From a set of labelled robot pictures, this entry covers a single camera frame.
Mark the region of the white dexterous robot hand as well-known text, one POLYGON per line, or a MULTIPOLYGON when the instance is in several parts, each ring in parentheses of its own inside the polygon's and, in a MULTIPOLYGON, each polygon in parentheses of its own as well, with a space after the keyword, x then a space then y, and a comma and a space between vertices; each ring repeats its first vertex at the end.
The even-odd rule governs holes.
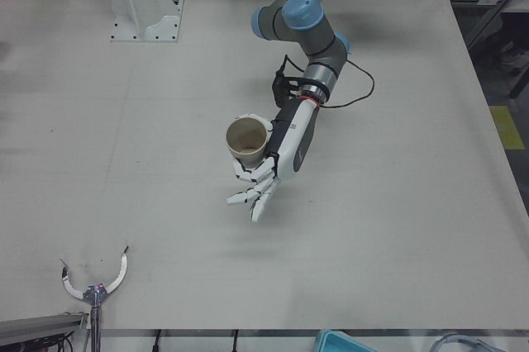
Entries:
POLYGON ((301 96, 288 100, 273 120, 254 113, 238 116, 237 120, 250 118, 259 122, 267 137, 264 156, 254 167, 233 159, 235 176, 251 183, 245 191, 226 199, 229 205, 250 203, 250 217, 257 222, 265 206, 281 182, 291 179, 300 170, 312 142, 319 104, 312 98, 301 96))

